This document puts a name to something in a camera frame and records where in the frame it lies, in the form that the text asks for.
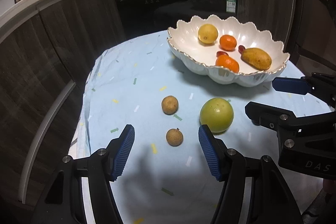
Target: light blue tablecloth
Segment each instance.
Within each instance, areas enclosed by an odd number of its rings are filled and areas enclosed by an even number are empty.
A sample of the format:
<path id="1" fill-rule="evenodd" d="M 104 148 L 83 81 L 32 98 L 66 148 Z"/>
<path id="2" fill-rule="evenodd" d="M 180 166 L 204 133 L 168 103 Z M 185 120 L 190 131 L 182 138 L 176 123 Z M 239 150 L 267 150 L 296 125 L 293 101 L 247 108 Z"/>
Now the light blue tablecloth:
<path id="1" fill-rule="evenodd" d="M 276 162 L 276 133 L 251 123 L 244 111 L 249 101 L 289 109 L 297 117 L 330 111 L 312 95 L 276 92 L 271 83 L 244 88 L 219 85 L 207 76 L 196 75 L 174 58 L 167 35 L 162 31 L 106 50 L 96 60 L 85 87 L 74 157 L 89 156 L 106 147 L 128 123 L 135 128 L 134 145 L 123 175 L 111 183 L 125 224 L 142 219 L 143 223 L 162 224 L 211 221 L 222 183 L 211 176 L 198 141 L 199 111 L 207 100 L 223 97 L 234 109 L 231 127 L 217 136 L 227 147 L 248 157 L 270 155 Z M 302 75 L 291 62 L 282 74 Z M 167 95 L 178 99 L 176 114 L 181 120 L 163 113 L 161 101 Z M 166 132 L 171 128 L 179 128 L 184 135 L 179 147 L 166 142 Z M 321 179 L 284 169 L 281 172 L 299 208 L 304 210 L 319 192 Z M 83 182 L 86 215 L 88 223 L 93 223 L 87 180 Z M 250 198 L 251 180 L 246 182 L 241 223 L 246 221 Z"/>

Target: energy label sticker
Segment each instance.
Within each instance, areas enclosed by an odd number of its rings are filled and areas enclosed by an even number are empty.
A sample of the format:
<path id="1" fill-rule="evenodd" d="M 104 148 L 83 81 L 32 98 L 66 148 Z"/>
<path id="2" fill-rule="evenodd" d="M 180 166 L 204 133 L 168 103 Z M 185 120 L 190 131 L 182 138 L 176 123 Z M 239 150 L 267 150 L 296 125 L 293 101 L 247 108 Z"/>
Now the energy label sticker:
<path id="1" fill-rule="evenodd" d="M 227 13 L 236 12 L 236 0 L 226 0 L 226 12 Z"/>

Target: metal screw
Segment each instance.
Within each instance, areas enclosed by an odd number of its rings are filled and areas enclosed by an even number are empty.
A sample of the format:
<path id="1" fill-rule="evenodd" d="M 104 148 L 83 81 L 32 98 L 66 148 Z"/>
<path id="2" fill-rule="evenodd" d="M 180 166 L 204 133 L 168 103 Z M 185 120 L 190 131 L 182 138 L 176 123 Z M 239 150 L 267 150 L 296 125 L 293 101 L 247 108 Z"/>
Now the metal screw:
<path id="1" fill-rule="evenodd" d="M 288 148 L 292 148 L 294 146 L 294 141 L 292 139 L 285 140 L 285 146 Z"/>
<path id="2" fill-rule="evenodd" d="M 98 154 L 99 156 L 103 156 L 105 153 L 106 153 L 106 149 L 105 149 L 105 148 L 100 148 L 100 149 L 98 149 L 98 151 L 97 151 L 97 154 Z"/>
<path id="3" fill-rule="evenodd" d="M 64 163 L 69 162 L 70 160 L 71 160 L 71 156 L 64 156 L 62 159 Z"/>
<path id="4" fill-rule="evenodd" d="M 235 149 L 233 149 L 233 148 L 229 148 L 229 149 L 227 150 L 227 153 L 228 153 L 229 155 L 233 156 L 233 155 L 236 155 L 236 154 L 237 154 L 237 151 L 236 151 Z"/>
<path id="5" fill-rule="evenodd" d="M 286 114 L 281 114 L 280 119 L 285 121 L 288 119 L 288 116 Z"/>
<path id="6" fill-rule="evenodd" d="M 264 155 L 264 156 L 262 157 L 262 159 L 263 159 L 264 161 L 266 161 L 266 162 L 270 162 L 270 161 L 272 161 L 272 158 L 271 158 L 270 156 L 268 156 L 268 155 Z"/>

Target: grape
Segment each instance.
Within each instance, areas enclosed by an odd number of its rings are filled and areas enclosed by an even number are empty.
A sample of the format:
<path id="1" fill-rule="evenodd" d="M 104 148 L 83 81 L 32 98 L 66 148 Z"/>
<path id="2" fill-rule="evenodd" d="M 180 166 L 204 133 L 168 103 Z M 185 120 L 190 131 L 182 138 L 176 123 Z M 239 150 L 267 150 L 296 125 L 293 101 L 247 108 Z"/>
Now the grape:
<path id="1" fill-rule="evenodd" d="M 222 52 L 222 51 L 218 51 L 217 52 L 217 54 L 216 54 L 216 56 L 218 57 L 218 56 L 220 56 L 220 55 L 228 55 L 226 52 Z"/>
<path id="2" fill-rule="evenodd" d="M 243 45 L 238 46 L 238 52 L 242 54 L 242 52 L 245 50 L 245 47 Z"/>

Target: white fruit bowl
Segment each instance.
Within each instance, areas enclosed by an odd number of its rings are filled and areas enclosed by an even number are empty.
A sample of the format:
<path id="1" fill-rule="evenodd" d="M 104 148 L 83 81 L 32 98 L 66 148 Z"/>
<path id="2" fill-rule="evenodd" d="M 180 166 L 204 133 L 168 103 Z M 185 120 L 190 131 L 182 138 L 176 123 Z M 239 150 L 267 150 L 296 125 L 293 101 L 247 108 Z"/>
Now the white fruit bowl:
<path id="1" fill-rule="evenodd" d="M 218 30 L 217 40 L 209 46 L 198 39 L 198 30 L 206 23 L 214 25 Z M 207 19 L 193 16 L 190 22 L 179 20 L 176 29 L 169 27 L 168 34 L 167 41 L 170 49 L 189 70 L 199 75 L 208 75 L 212 80 L 223 85 L 237 83 L 250 87 L 272 81 L 285 69 L 289 59 L 289 53 L 283 52 L 283 42 L 274 41 L 270 31 L 259 31 L 253 22 L 242 24 L 235 17 L 222 20 L 216 15 L 211 15 Z M 224 34 L 232 35 L 237 40 L 237 47 L 227 53 L 239 63 L 238 73 L 215 65 L 216 53 L 222 51 L 219 39 Z M 245 63 L 240 58 L 239 45 L 245 48 L 258 47 L 267 52 L 272 59 L 271 67 L 268 70 L 258 71 Z"/>

